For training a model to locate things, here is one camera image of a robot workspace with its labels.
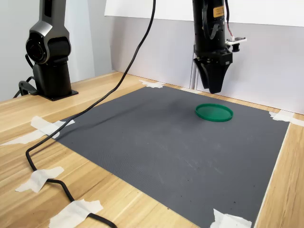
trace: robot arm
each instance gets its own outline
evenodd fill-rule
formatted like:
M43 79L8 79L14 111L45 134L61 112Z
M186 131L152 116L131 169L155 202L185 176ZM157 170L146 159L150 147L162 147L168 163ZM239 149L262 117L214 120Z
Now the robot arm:
M39 21L30 29L26 43L27 53L35 62L33 73L38 94L50 100L77 93L71 90L67 68L71 44L64 26L65 10L66 0L40 0ZM232 63L228 48L232 45L233 51L238 51L244 39L225 41L224 0L193 0L193 14L197 56L194 62L204 88L218 93Z
M38 94L52 101L78 93L71 89L67 67L71 44L65 13L66 0L40 0L39 21L26 42Z
M228 0L225 2L229 15ZM219 93L225 73L233 62L229 47L232 45L232 51L237 52L239 43L246 39L237 38L233 42L225 41L224 0L193 0L193 16L194 51L197 56L194 62L204 88L209 89L212 94Z

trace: wooden table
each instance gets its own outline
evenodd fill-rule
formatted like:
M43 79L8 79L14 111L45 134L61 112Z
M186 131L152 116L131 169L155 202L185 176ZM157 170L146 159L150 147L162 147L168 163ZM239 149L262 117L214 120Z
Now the wooden table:
M72 84L78 95L51 102L40 96L23 96L0 103L0 144L35 129L33 116L49 122L83 111L110 91L122 73L111 73ZM105 102L138 90L144 85L139 77L128 75L120 88ZM166 85L181 89L178 86ZM263 110L278 109L232 98L200 93L218 99ZM304 120L303 115L295 118ZM304 131L290 124L275 170L258 217L258 228L304 227ZM26 182L32 169L25 151L39 140L28 144L0 146L0 227L48 227L49 219L69 204L61 186L47 183L39 193L15 192ZM98 213L118 227L196 227L161 203L130 184L93 164L53 139L31 153L38 169L64 168L58 179L64 181L76 200L100 200L104 209ZM87 218L79 227L105 227Z

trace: green plastic lid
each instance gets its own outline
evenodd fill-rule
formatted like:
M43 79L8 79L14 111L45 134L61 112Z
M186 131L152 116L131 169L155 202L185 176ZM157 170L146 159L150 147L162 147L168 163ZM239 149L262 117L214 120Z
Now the green plastic lid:
M200 118L213 122L225 122L233 117L231 109L219 104L201 104L195 111Z

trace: white tape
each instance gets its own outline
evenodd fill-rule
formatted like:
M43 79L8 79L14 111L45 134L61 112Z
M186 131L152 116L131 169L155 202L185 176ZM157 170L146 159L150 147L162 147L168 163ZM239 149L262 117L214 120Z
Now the white tape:
M31 122L31 126L35 127L37 130L28 133L26 135L23 135L17 139L13 139L9 142L6 142L4 144L1 144L0 146L5 146L5 145L12 145L12 144L27 144L29 142L35 141L39 138L41 138L43 135L47 134L50 135L54 131L56 131L59 127L61 127L65 122L62 121L57 121L55 123L49 123L48 121L42 119L39 116L34 116ZM67 126L75 123L74 120L70 121ZM53 136L53 139L57 138L59 136L59 132Z
M28 133L24 136L21 136L21 137L17 138L17 139L13 139L9 142L1 144L0 146L13 145L13 144L18 144L18 143L27 144L29 142L32 142L34 140L37 140L37 139L41 138L43 135L45 135L43 132L41 132L39 130L35 130L31 133Z
M163 85L165 84L164 82L146 82L146 81L142 81L143 85L147 85L146 87L151 87L151 88L163 88Z
M273 120L291 122L292 124L304 127L304 121L295 119L294 113L281 110L278 113L269 112L269 114L273 118Z
M83 200L73 201L67 205L59 214L51 218L49 228L73 228L82 223L90 214L101 211L99 200L86 202Z
M241 217L222 214L213 209L215 221L210 228L251 228L251 222Z
M57 121L55 123L49 123L48 121L42 119L39 116L34 116L31 122L31 126L35 127L37 130L40 130L41 132L43 132L44 134L50 135L52 134L54 131L56 131L59 127L61 127L65 122L62 121ZM74 120L70 121L68 125L71 125L75 123ZM59 132L57 134L55 134L53 136L53 139L57 138L59 136Z
M33 192L38 193L47 182L47 179L55 178L63 171L64 169L62 167L56 167L51 170L36 170L32 173L30 179L26 183L21 184L15 191L23 192L32 189Z
M190 93L193 93L193 94L200 94L201 93L201 91L199 91L199 90L188 89L188 88L182 88L180 90L190 92Z

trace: gray mat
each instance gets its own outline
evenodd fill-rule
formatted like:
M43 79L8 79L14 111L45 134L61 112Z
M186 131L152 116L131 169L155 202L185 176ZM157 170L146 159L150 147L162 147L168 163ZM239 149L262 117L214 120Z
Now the gray mat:
M202 103L234 117L202 120ZM75 121L60 143L202 228L213 209L255 222L288 127L267 111L168 87L142 88Z

